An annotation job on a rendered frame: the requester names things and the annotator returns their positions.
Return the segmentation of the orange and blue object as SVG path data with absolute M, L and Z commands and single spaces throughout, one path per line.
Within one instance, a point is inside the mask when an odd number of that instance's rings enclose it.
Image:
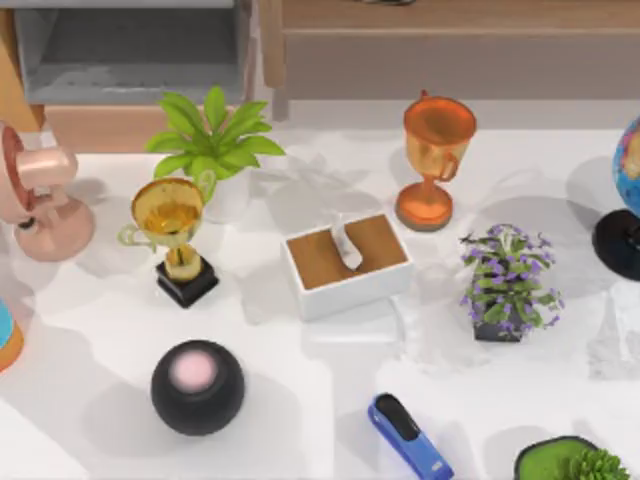
M 0 372 L 9 368 L 17 360 L 23 345 L 22 330 L 8 306 L 0 299 Z

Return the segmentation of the black round speaker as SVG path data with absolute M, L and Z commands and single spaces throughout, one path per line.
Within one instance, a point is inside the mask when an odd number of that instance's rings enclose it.
M 238 414 L 245 378 L 240 363 L 224 346 L 188 340 L 159 360 L 150 394 L 167 426 L 184 435 L 204 436 L 225 428 Z

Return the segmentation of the pink desk fan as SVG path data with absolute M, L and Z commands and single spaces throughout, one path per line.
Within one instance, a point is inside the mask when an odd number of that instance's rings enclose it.
M 77 170 L 74 154 L 60 147 L 27 150 L 17 131 L 0 121 L 0 220 L 14 227 L 28 257 L 63 261 L 91 241 L 91 209 L 66 192 Z

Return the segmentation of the orange trophy cup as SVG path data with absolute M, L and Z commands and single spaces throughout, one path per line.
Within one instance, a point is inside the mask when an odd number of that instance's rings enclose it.
M 399 192 L 395 213 L 411 230 L 437 231 L 453 214 L 453 199 L 441 184 L 456 176 L 477 120 L 460 101 L 423 90 L 405 110 L 403 124 L 409 164 L 422 180 Z

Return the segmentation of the green leafy potted plant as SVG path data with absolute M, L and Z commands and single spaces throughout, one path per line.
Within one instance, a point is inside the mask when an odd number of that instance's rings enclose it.
M 265 101 L 227 105 L 224 92 L 212 87 L 197 107 L 186 96 L 166 92 L 158 101 L 169 129 L 148 141 L 146 150 L 166 155 L 155 167 L 156 179 L 179 173 L 205 182 L 204 217 L 214 223 L 237 220 L 250 202 L 250 171 L 262 156 L 285 150 L 267 137 L 272 126 L 263 115 Z

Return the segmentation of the pale wooden drawer front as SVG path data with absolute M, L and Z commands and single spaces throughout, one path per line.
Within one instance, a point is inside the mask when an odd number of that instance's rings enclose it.
M 46 124 L 58 145 L 74 153 L 143 153 L 169 129 L 157 105 L 48 105 Z

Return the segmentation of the gold trophy on black base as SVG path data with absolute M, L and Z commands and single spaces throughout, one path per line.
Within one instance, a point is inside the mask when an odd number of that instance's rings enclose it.
M 215 183 L 214 172 L 206 170 L 196 183 L 165 177 L 147 184 L 131 202 L 134 222 L 117 235 L 124 246 L 168 249 L 156 266 L 157 283 L 183 308 L 218 284 L 213 266 L 190 244 L 201 225 L 205 196 Z

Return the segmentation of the purple flower potted plant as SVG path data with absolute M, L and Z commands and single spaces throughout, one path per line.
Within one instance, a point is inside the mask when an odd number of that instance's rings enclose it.
M 460 304 L 469 308 L 477 341 L 515 343 L 559 322 L 565 308 L 562 294 L 541 281 L 556 263 L 547 238 L 499 223 L 459 242 L 465 246 L 463 264 L 473 269 Z

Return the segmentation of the white tissue box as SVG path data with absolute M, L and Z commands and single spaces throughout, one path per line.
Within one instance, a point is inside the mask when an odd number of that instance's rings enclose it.
M 362 256 L 354 270 L 342 260 L 328 225 L 281 243 L 284 270 L 305 321 L 389 298 L 410 286 L 413 260 L 385 213 L 350 220 L 345 230 Z

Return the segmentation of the green plant in black pot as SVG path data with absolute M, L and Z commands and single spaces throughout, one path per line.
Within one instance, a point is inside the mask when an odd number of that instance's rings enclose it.
M 620 458 L 579 436 L 560 436 L 524 448 L 513 480 L 631 480 Z

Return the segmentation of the blue globe on black stand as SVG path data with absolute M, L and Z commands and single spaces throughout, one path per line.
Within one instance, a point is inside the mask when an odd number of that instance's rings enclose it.
M 624 208 L 597 222 L 592 245 L 609 270 L 640 282 L 640 116 L 626 127 L 617 143 L 612 179 Z

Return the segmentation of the pulled-out grey drawer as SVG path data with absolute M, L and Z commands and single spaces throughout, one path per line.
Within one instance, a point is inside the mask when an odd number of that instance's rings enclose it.
M 0 0 L 13 12 L 27 100 L 195 103 L 220 86 L 244 99 L 251 0 Z

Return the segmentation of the blue stapler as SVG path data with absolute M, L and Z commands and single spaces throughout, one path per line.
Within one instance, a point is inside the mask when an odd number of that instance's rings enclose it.
M 449 463 L 394 395 L 377 395 L 367 412 L 374 427 L 420 480 L 453 479 Z

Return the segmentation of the wooden cupboard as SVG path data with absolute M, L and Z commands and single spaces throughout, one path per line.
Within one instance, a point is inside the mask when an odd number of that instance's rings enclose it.
M 276 120 L 395 128 L 421 92 L 484 128 L 616 128 L 640 114 L 640 0 L 254 0 Z

